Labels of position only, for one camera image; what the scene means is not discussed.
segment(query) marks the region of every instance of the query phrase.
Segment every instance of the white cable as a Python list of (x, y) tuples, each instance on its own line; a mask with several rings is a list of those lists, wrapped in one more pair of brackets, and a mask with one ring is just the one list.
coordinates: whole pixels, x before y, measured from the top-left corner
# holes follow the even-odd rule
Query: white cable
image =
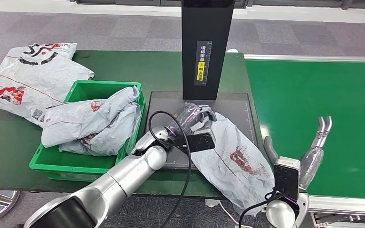
[[(233, 222), (234, 223), (236, 223), (236, 225), (238, 225), (239, 223), (233, 218), (233, 216), (231, 216), (231, 214), (230, 213), (228, 213), (227, 211), (226, 211), (226, 209), (223, 207), (223, 205), (221, 204), (221, 202), (219, 202), (219, 204), (220, 204), (220, 206), (221, 206), (221, 208), (224, 210), (224, 212), (226, 212), (226, 214), (233, 220)], [(245, 225), (242, 225), (241, 227), (245, 227), (245, 228), (252, 228), (252, 227), (250, 227), (250, 226), (245, 226)]]

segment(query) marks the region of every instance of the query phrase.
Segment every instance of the robotic arm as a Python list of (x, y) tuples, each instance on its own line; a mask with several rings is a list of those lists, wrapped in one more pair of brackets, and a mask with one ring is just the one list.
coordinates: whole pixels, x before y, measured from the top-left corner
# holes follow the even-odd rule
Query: robotic arm
[[(215, 147), (209, 126), (190, 132), (190, 128), (202, 122), (205, 116), (216, 120), (215, 114), (207, 105), (192, 103), (186, 103), (174, 115), (187, 135), (191, 152)], [(157, 127), (151, 131), (154, 135), (146, 133), (130, 155), (96, 181), (68, 196), (56, 198), (37, 210), (26, 221), (24, 228), (102, 227), (108, 214), (132, 196), (156, 170), (163, 167), (171, 144), (187, 152), (185, 140), (176, 125)]]
[(317, 135), (300, 160), (280, 157), (273, 149), (270, 137), (265, 137), (264, 149), (273, 165), (275, 190), (285, 195), (270, 202), (266, 215), (271, 228), (298, 228), (308, 210), (307, 187), (313, 180), (324, 156), (322, 147), (332, 127), (331, 117), (319, 117)]

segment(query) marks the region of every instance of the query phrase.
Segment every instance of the white plastic bag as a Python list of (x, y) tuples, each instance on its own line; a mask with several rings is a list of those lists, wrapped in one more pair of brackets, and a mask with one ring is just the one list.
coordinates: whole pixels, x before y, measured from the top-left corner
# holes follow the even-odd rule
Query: white plastic bag
[[(211, 184), (243, 211), (265, 200), (265, 194), (274, 187), (273, 173), (258, 148), (229, 119), (219, 113), (216, 118), (211, 126), (216, 139), (215, 149), (191, 153), (192, 162)], [(255, 215), (261, 209), (262, 206), (252, 209), (246, 215)]]
[(117, 155), (125, 141), (135, 132), (140, 116), (140, 106), (132, 102), (125, 106), (104, 130), (80, 140), (61, 144), (59, 151), (90, 154), (93, 156)]
[(99, 133), (138, 96), (139, 91), (134, 86), (124, 88), (106, 100), (80, 101), (49, 108), (41, 143), (50, 147)]
[(0, 66), (0, 109), (42, 127), (45, 109), (62, 104), (75, 81), (92, 77), (91, 70), (57, 52), (29, 46), (19, 58), (5, 57)]

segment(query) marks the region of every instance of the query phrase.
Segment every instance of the gray carpet floor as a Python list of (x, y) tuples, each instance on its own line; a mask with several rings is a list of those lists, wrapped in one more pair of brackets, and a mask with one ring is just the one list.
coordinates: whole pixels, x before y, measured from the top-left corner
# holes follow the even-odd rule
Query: gray carpet floor
[[(0, 63), (12, 47), (33, 43), (77, 42), (78, 49), (181, 50), (181, 18), (126, 15), (0, 12)], [(365, 56), (365, 24), (238, 20), (231, 24), (227, 48), (244, 54)], [(24, 222), (62, 193), (23, 192), (0, 228)], [(176, 199), (132, 197), (108, 219), (106, 228), (158, 227)], [(237, 219), (229, 202), (226, 209)], [(263, 214), (246, 218), (254, 228), (267, 227)], [(168, 227), (233, 228), (220, 206), (184, 199)]]

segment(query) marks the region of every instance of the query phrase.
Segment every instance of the yellow label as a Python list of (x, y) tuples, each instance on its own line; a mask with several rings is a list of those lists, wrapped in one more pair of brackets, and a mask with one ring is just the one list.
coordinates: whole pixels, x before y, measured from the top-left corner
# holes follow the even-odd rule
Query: yellow label
[(198, 62), (198, 74), (196, 76), (197, 81), (203, 81), (203, 72), (205, 70), (205, 62)]

